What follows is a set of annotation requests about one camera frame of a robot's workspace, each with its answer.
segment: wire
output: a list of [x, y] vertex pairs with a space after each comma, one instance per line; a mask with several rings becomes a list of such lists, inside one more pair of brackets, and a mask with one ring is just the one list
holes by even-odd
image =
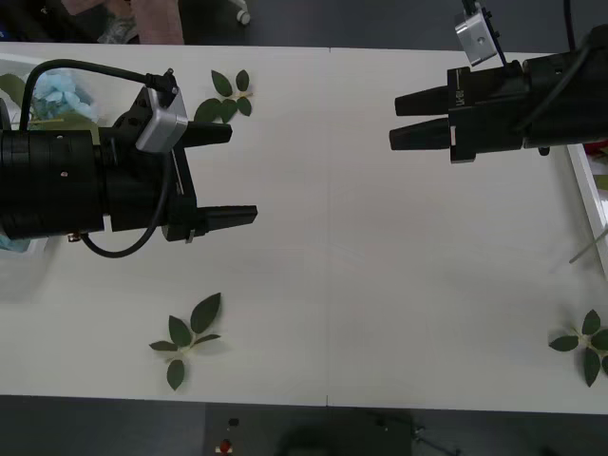
[[[134, 81], [136, 83], [141, 83], [146, 86], [149, 86], [153, 82], [153, 76], [150, 74], [143, 75], [141, 73], [136, 73], [134, 71], [128, 71], [126, 69], [115, 68], [113, 66], [104, 66], [91, 64], [89, 62], [81, 62], [78, 60], [69, 60], [69, 59], [59, 59], [59, 60], [49, 60], [48, 62], [44, 62], [37, 67], [35, 67], [28, 76], [28, 80], [26, 81], [26, 86], [24, 88], [23, 94], [23, 102], [21, 106], [21, 118], [19, 120], [19, 129], [22, 131], [28, 130], [29, 123], [29, 109], [31, 107], [31, 99], [33, 97], [34, 88], [36, 87], [36, 82], [38, 78], [51, 69], [56, 68], [74, 68], [74, 69], [82, 69], [84, 71], [90, 71], [93, 73], [105, 74], [107, 76], [113, 76], [115, 78], [126, 79], [127, 81]], [[162, 160], [162, 185], [161, 185], [161, 196], [159, 197], [159, 202], [156, 206], [152, 219], [148, 224], [145, 232], [142, 237], [139, 238], [137, 242], [135, 242], [131, 247], [121, 250], [120, 252], [109, 252], [107, 250], [98, 247], [88, 236], [87, 233], [81, 235], [81, 239], [86, 247], [88, 247], [92, 252], [106, 258], [123, 258], [127, 257], [138, 250], [140, 250], [143, 245], [152, 237], [152, 234], [156, 230], [157, 226], [161, 221], [162, 211], [164, 210], [164, 206], [167, 202], [167, 198], [169, 195], [169, 184], [171, 181], [171, 151], [164, 154]]]
[[31, 106], [31, 98], [34, 93], [34, 88], [38, 78], [46, 71], [56, 68], [74, 68], [83, 69], [84, 71], [91, 71], [93, 73], [101, 73], [107, 76], [114, 76], [115, 78], [126, 79], [128, 81], [134, 81], [136, 83], [148, 84], [149, 77], [141, 73], [134, 71], [128, 71], [126, 69], [115, 68], [113, 66], [104, 66], [91, 64], [89, 62], [80, 62], [78, 60], [49, 60], [43, 62], [39, 66], [35, 67], [28, 76], [26, 81], [26, 87], [23, 93], [23, 102], [21, 106], [21, 118], [19, 120], [19, 129], [26, 131], [28, 129], [29, 122], [29, 108]]
[[522, 131], [527, 128], [530, 124], [532, 124], [539, 118], [539, 116], [555, 101], [556, 98], [558, 98], [558, 96], [563, 92], [563, 90], [568, 86], [568, 84], [570, 84], [572, 79], [577, 75], [580, 67], [582, 67], [582, 64], [584, 64], [587, 60], [589, 52], [591, 52], [591, 47], [589, 46], [589, 43], [585, 40], [585, 43], [580, 49], [579, 55], [577, 56], [577, 59], [574, 61], [574, 63], [567, 69], [565, 73], [563, 73], [563, 76], [561, 76], [558, 83], [555, 84], [555, 86], [551, 89], [548, 95], [544, 97], [544, 99], [532, 110], [532, 112], [530, 112], [530, 114], [525, 116], [521, 121], [519, 121], [515, 125], [515, 131]]
[[568, 48], [575, 50], [577, 43], [574, 39], [574, 27], [572, 25], [572, 8], [570, 0], [563, 0], [563, 19], [566, 23], [566, 33], [568, 35]]
[[167, 152], [164, 154], [162, 158], [162, 187], [161, 187], [161, 196], [159, 197], [159, 203], [156, 206], [154, 211], [154, 215], [148, 224], [145, 232], [142, 237], [138, 239], [131, 247], [121, 250], [119, 252], [110, 252], [102, 249], [97, 246], [87, 233], [81, 235], [81, 239], [86, 247], [88, 247], [92, 252], [97, 255], [105, 258], [124, 258], [128, 257], [131, 254], [134, 254], [138, 250], [140, 250], [143, 245], [152, 238], [152, 234], [156, 230], [156, 227], [161, 222], [162, 211], [164, 209], [164, 205], [167, 202], [167, 197], [169, 195], [169, 183], [171, 181], [171, 152]]

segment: white tabletop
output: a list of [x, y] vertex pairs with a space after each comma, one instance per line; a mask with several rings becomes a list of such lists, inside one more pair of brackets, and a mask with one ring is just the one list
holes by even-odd
[[[251, 118], [191, 149], [199, 205], [257, 204], [253, 225], [108, 260], [61, 241], [30, 290], [0, 290], [0, 394], [602, 413], [573, 353], [547, 347], [569, 318], [608, 318], [563, 148], [478, 157], [392, 152], [396, 96], [446, 82], [460, 52], [3, 45], [143, 72], [175, 69], [186, 108], [210, 70], [247, 69]], [[131, 83], [91, 79], [106, 117]], [[139, 233], [97, 235], [118, 248]], [[190, 356], [178, 393], [148, 343], [170, 314], [222, 292], [222, 338]]]

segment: dark floor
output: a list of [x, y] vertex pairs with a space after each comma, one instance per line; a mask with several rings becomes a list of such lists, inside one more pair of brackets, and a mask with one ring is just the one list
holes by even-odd
[[[580, 40], [608, 22], [605, 0], [574, 1]], [[181, 0], [189, 45], [460, 49], [454, 16], [460, 0], [248, 0], [251, 24], [227, 0]], [[506, 51], [567, 49], [560, 0], [484, 0]]]
[[[435, 447], [462, 456], [600, 456], [608, 448], [608, 416], [16, 396], [0, 404], [7, 456], [213, 456], [224, 439], [235, 456], [445, 455]], [[425, 427], [420, 436], [431, 446], [412, 442], [412, 425]], [[296, 447], [309, 452], [287, 449]]]

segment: artificial leaf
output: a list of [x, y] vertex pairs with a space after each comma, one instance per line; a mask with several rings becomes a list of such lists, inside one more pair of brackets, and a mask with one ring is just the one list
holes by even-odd
[[224, 100], [221, 102], [219, 115], [222, 122], [228, 124], [235, 114], [237, 114], [237, 102], [234, 100]]
[[0, 76], [0, 90], [9, 95], [10, 99], [19, 107], [23, 102], [23, 92], [26, 89], [26, 83], [21, 81], [14, 74], [3, 74]]
[[599, 315], [596, 311], [591, 310], [582, 322], [582, 333], [585, 335], [595, 334], [599, 330]]
[[196, 334], [203, 333], [213, 320], [218, 316], [219, 306], [221, 304], [221, 293], [212, 294], [203, 299], [190, 315], [190, 328]]
[[247, 100], [245, 97], [240, 97], [237, 100], [237, 107], [240, 113], [244, 116], [251, 116], [251, 102]]
[[558, 337], [549, 344], [553, 350], [558, 352], [570, 352], [579, 345], [579, 337], [577, 335], [564, 335]]
[[249, 74], [244, 69], [237, 75], [237, 87], [241, 92], [244, 92], [249, 88]]
[[593, 179], [596, 182], [596, 187], [599, 190], [608, 190], [608, 176], [595, 175]]
[[584, 370], [587, 386], [591, 387], [596, 378], [598, 378], [599, 356], [594, 350], [589, 348], [585, 349]]
[[608, 351], [608, 330], [601, 330], [591, 338], [591, 345], [596, 349]]
[[192, 342], [192, 334], [186, 324], [175, 316], [169, 316], [169, 335], [178, 347], [187, 347]]
[[154, 342], [153, 344], [150, 344], [150, 348], [152, 350], [156, 350], [157, 352], [176, 352], [178, 350], [177, 345], [167, 342], [166, 340]]
[[37, 129], [41, 130], [88, 130], [91, 132], [94, 144], [99, 144], [99, 126], [77, 112], [67, 112], [57, 118], [58, 122], [40, 122]]
[[210, 98], [202, 102], [194, 115], [196, 122], [212, 122], [219, 117], [219, 107], [221, 101], [217, 98]]
[[232, 96], [232, 86], [230, 81], [221, 73], [211, 70], [211, 79], [213, 79], [213, 85], [218, 91], [218, 94], [222, 97]]
[[192, 344], [192, 346], [194, 347], [195, 345], [202, 344], [203, 342], [207, 342], [209, 340], [215, 340], [215, 339], [219, 339], [219, 336], [217, 334], [205, 335], [205, 336], [201, 337], [200, 339], [197, 339], [197, 341], [194, 344]]
[[183, 377], [186, 374], [186, 367], [180, 359], [174, 359], [167, 368], [167, 382], [175, 391], [183, 382]]

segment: leaf sprig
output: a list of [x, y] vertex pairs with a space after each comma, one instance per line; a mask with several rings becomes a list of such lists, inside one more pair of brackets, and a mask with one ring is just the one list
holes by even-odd
[[180, 387], [185, 378], [186, 369], [183, 361], [186, 354], [198, 344], [219, 339], [219, 335], [217, 334], [207, 334], [201, 337], [199, 335], [209, 329], [218, 316], [220, 306], [220, 293], [212, 294], [203, 299], [190, 315], [190, 328], [188, 328], [188, 325], [183, 320], [173, 315], [169, 316], [169, 336], [171, 342], [159, 340], [150, 344], [150, 348], [156, 352], [171, 353], [171, 356], [167, 358], [167, 362], [169, 363], [169, 367], [167, 368], [167, 383], [173, 391]]
[[249, 97], [254, 94], [249, 89], [249, 73], [244, 69], [237, 75], [237, 89], [239, 94], [235, 94], [230, 81], [223, 74], [212, 70], [211, 79], [213, 85], [219, 95], [224, 97], [223, 100], [218, 98], [210, 98], [202, 102], [194, 116], [196, 122], [214, 122], [220, 118], [222, 122], [228, 124], [237, 114], [237, 111], [244, 116], [251, 116], [253, 107], [249, 101]]
[[600, 366], [608, 374], [608, 329], [602, 330], [600, 327], [599, 315], [592, 310], [585, 316], [580, 332], [572, 328], [574, 334], [563, 335], [549, 344], [558, 352], [570, 352], [579, 344], [585, 347], [583, 370], [588, 387], [598, 378]]

